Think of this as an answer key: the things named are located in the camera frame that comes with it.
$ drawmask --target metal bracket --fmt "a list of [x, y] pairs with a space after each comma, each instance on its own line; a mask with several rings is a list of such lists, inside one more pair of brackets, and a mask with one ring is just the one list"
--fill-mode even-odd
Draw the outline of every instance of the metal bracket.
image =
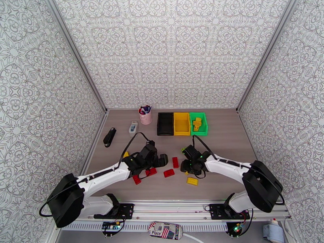
[[224, 204], [210, 204], [209, 211], [212, 220], [246, 220], [250, 219], [248, 210], [242, 211], [241, 213], [235, 213], [232, 217], [229, 217], [225, 212]]
[[120, 204], [118, 212], [112, 214], [108, 212], [106, 215], [96, 214], [94, 215], [95, 219], [132, 219], [134, 211], [134, 204]]

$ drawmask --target red building block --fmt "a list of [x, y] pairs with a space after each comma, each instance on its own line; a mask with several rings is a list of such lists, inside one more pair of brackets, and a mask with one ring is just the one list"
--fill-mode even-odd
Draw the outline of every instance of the red building block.
[[148, 171], [145, 171], [146, 176], [155, 175], [157, 173], [156, 168], [151, 168]]
[[139, 183], [141, 183], [142, 181], [139, 179], [139, 176], [138, 175], [134, 175], [133, 176], [133, 180], [135, 182], [136, 185], [138, 185]]
[[178, 158], [172, 158], [173, 168], [179, 168]]
[[163, 174], [164, 174], [164, 177], [167, 178], [167, 177], [169, 177], [169, 176], [171, 176], [171, 175], [174, 175], [175, 172], [174, 172], [173, 169], [169, 169], [169, 170], [167, 170], [167, 171], [164, 171]]

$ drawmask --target wall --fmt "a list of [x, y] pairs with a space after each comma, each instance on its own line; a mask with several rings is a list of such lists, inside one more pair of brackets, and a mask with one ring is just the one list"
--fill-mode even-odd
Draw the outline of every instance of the wall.
[[56, 0], [108, 108], [235, 108], [287, 0]]
[[324, 242], [324, 0], [300, 0], [240, 111], [302, 242]]
[[0, 242], [43, 242], [38, 210], [103, 116], [43, 0], [0, 0]]

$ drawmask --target pink cup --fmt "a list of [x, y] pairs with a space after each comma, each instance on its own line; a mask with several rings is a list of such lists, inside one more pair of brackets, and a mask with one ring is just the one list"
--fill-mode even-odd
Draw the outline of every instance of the pink cup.
[[148, 114], [142, 115], [139, 113], [139, 119], [141, 120], [141, 123], [144, 125], [148, 125], [152, 122], [152, 115], [151, 111]]

